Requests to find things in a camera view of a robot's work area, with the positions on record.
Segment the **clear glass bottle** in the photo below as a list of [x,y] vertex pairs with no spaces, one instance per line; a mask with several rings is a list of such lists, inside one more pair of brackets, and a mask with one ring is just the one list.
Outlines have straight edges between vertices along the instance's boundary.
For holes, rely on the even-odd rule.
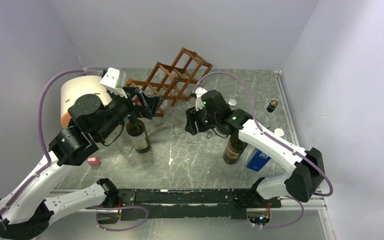
[[171,119],[171,120],[185,120],[186,119],[186,112],[184,109],[178,109],[174,106],[169,106],[165,109],[163,109],[163,118],[165,119]]

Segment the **green wine bottle tan label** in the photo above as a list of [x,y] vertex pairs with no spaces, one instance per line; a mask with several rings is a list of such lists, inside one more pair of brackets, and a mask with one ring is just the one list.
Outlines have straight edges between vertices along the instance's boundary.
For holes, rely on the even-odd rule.
[[234,135],[229,137],[227,145],[223,153],[223,160],[229,165],[236,164],[248,144]]

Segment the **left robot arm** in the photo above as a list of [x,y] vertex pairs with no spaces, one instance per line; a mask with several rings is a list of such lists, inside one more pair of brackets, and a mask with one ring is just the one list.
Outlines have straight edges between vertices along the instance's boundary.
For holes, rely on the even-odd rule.
[[68,109],[69,126],[45,148],[44,156],[24,181],[0,199],[0,237],[31,240],[57,220],[89,207],[112,208],[120,204],[119,191],[108,178],[65,195],[50,197],[55,186],[98,151],[98,144],[125,118],[152,119],[161,95],[146,95],[137,87],[125,86],[108,92],[104,105],[97,94],[84,94]]

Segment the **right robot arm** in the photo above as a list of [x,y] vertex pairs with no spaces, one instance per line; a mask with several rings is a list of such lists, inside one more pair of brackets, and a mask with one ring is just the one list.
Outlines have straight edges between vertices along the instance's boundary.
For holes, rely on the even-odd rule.
[[250,202],[262,207],[274,197],[290,196],[308,202],[323,181],[324,163],[316,148],[306,150],[270,131],[242,109],[232,110],[217,90],[199,87],[192,96],[195,106],[186,110],[185,131],[196,135],[210,129],[261,150],[280,164],[285,173],[261,180],[250,193]]

